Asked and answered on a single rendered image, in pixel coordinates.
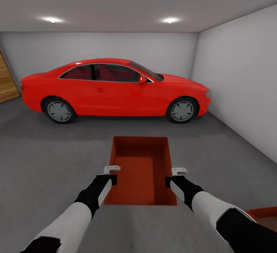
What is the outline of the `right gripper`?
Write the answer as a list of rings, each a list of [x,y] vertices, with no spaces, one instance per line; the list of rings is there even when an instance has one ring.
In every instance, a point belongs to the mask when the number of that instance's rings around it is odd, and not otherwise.
[[[165,177],[165,185],[166,187],[170,187],[170,181],[173,180],[174,177]]]

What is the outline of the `storage box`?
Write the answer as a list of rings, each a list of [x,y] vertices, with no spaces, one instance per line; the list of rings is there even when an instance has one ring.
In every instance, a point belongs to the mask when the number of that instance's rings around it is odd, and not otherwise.
[[[167,137],[114,136],[110,166],[120,166],[117,185],[111,187],[104,205],[177,206],[176,194],[166,187],[172,176]]]
[[[257,219],[277,219],[277,206],[276,207],[269,207],[269,208],[262,208],[262,209],[255,209],[249,210],[247,212],[255,221]]]

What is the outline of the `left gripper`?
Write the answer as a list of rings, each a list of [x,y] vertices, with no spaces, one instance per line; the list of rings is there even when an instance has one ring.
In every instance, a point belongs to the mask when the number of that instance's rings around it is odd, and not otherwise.
[[[117,185],[117,174],[115,174],[115,175],[107,175],[107,176],[111,179],[113,186]]]

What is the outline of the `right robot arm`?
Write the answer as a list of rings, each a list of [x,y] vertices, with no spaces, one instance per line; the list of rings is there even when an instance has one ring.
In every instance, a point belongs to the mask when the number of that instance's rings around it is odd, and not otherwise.
[[[277,253],[277,231],[177,175],[186,174],[186,168],[171,170],[173,177],[165,177],[166,187],[195,213],[226,253]]]

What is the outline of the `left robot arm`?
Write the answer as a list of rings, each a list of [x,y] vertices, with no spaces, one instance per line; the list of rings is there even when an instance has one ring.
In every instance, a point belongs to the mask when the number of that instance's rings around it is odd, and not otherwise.
[[[110,172],[118,171],[120,166],[105,166],[104,174],[96,175],[71,206],[19,253],[76,253],[96,210],[117,185],[117,174]]]

